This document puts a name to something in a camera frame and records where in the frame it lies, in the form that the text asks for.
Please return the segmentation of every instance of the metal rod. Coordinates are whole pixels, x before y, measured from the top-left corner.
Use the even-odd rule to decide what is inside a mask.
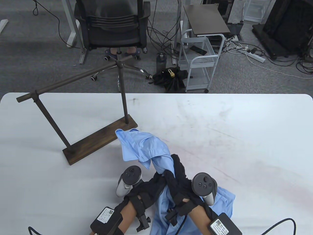
[[[128,56],[128,57],[125,57],[125,58],[121,59],[121,62],[124,62],[124,61],[126,61],[126,60],[128,60],[128,59],[130,59],[130,58],[132,58],[131,55]],[[115,65],[116,65],[115,62],[110,62],[110,63],[108,63],[108,64],[106,64],[106,65],[104,65],[104,66],[101,66],[101,67],[99,67],[99,68],[89,70],[89,71],[87,71],[87,72],[84,72],[84,73],[81,73],[81,74],[72,76],[72,77],[70,77],[70,78],[68,78],[68,79],[65,79],[65,80],[56,82],[56,83],[51,84],[51,85],[49,85],[49,86],[46,86],[46,87],[44,87],[44,88],[37,89],[37,94],[38,94],[38,95],[41,95],[41,94],[43,94],[43,93],[46,93],[46,92],[49,92],[49,91],[51,91],[51,90],[57,89],[57,88],[59,88],[59,87],[61,87],[61,86],[70,84],[70,83],[75,82],[75,81],[77,81],[77,80],[79,80],[79,79],[82,79],[82,78],[84,78],[84,77],[93,75],[93,74],[95,74],[95,73],[97,73],[97,72],[100,72],[100,71],[102,71],[102,70],[108,69],[108,68],[113,67],[113,66],[115,66]],[[23,101],[25,101],[25,100],[28,100],[28,99],[32,98],[32,94],[34,94],[34,92],[31,92],[31,93],[28,93],[28,94],[26,94],[26,95],[17,97],[16,100],[17,100],[19,103],[20,103],[20,102],[23,102]]]
[[[127,104],[126,104],[126,94],[125,94],[125,87],[124,87],[124,77],[123,77],[123,64],[120,60],[116,61],[116,65],[118,68],[118,77],[120,81],[120,89],[122,94],[122,102],[123,102],[123,109],[124,109],[124,116],[125,116],[125,123],[128,124],[128,113],[127,113]]]
[[[67,141],[67,139],[65,138],[65,136],[63,135],[62,131],[60,130],[60,128],[58,127],[58,125],[55,123],[55,121],[53,120],[53,118],[51,117],[50,113],[48,112],[48,110],[46,109],[46,107],[44,106],[44,104],[41,102],[41,100],[39,99],[39,96],[37,94],[33,94],[32,98],[34,100],[34,102],[37,104],[38,108],[41,110],[41,112],[43,113],[43,115],[46,117],[46,119],[48,120],[48,122],[50,123],[50,125],[53,127],[53,129],[55,130],[55,132],[58,134],[58,136],[61,138],[61,140],[63,141],[63,143],[66,145],[66,147],[71,150],[71,145],[69,144],[69,142]]]

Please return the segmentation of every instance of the white cable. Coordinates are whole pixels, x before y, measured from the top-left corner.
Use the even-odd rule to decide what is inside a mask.
[[[291,76],[291,77],[297,77],[297,78],[303,78],[303,79],[312,79],[312,78],[313,78],[313,77],[298,77],[298,76],[295,76],[295,75],[285,74],[285,73],[281,73],[281,72],[278,72],[278,71],[274,71],[274,70],[271,70],[271,69],[262,67],[262,66],[260,66],[260,65],[257,65],[257,64],[255,64],[255,63],[253,63],[253,62],[249,59],[249,57],[247,56],[247,54],[245,54],[245,55],[246,55],[247,59],[248,59],[252,64],[254,64],[254,65],[256,65],[256,66],[258,66],[258,67],[260,67],[260,68],[262,68],[262,69],[266,69],[266,70],[269,70],[269,71],[272,71],[272,72],[275,72],[275,73],[280,73],[280,74],[283,74],[283,75],[286,75],[286,76]]]

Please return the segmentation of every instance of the human arm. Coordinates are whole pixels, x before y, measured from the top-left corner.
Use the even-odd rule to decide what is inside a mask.
[[[133,206],[133,204],[129,201],[128,204],[121,210],[120,212],[122,214],[123,220],[118,226],[118,228],[122,231],[122,233],[126,233],[132,222],[134,221],[136,217],[136,210]]]
[[[200,230],[202,235],[211,235],[208,230],[208,226],[210,225],[211,220],[207,216],[203,206],[196,206],[192,209],[191,212],[189,212],[188,215]]]

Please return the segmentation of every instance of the person's feet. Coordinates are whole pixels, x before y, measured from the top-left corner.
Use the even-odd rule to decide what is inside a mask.
[[[136,51],[137,51],[137,48],[134,47],[134,46],[127,48],[127,53],[128,54],[134,54],[134,53],[136,53]],[[117,48],[110,48],[110,53],[112,55],[116,55],[117,54]]]
[[[137,51],[137,48],[134,47],[134,46],[127,48],[127,53],[128,54],[134,54],[134,53],[136,53],[136,51]]]
[[[116,55],[117,54],[117,48],[110,48],[110,53],[112,55]]]

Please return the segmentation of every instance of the horizontal bar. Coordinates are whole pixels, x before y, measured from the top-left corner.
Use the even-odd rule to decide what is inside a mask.
[[[132,58],[131,55],[128,56],[128,57],[125,57],[125,58],[120,59],[120,61],[124,62],[124,61],[126,61],[126,60],[128,60],[128,59],[130,59],[130,58]],[[59,88],[59,87],[61,87],[61,86],[65,86],[65,85],[67,85],[67,84],[70,84],[70,83],[72,83],[72,82],[75,82],[75,81],[77,81],[77,80],[79,80],[79,79],[82,79],[82,78],[84,78],[84,77],[93,75],[93,74],[95,74],[95,73],[97,73],[97,72],[101,72],[101,71],[103,71],[103,70],[105,70],[105,69],[108,69],[108,68],[110,68],[110,67],[113,67],[113,66],[115,66],[115,65],[116,65],[116,62],[115,62],[115,61],[114,61],[114,62],[110,62],[110,63],[108,63],[108,64],[106,64],[106,65],[104,65],[104,66],[102,66],[102,67],[89,70],[89,71],[87,71],[87,72],[84,72],[84,73],[81,73],[81,74],[72,76],[72,77],[70,77],[70,78],[68,78],[68,79],[65,79],[65,80],[56,82],[56,83],[51,84],[51,85],[49,85],[49,86],[46,86],[46,87],[44,87],[44,88],[37,89],[35,92],[36,92],[38,95],[41,95],[41,94],[43,94],[43,93],[46,93],[46,92],[49,92],[49,91],[51,91],[51,90],[57,89],[57,88]],[[31,95],[32,95],[32,93],[28,93],[28,94],[26,94],[26,95],[17,97],[16,100],[20,103],[20,102],[23,102],[23,101],[25,101],[25,100],[28,100],[28,99],[32,98]]]

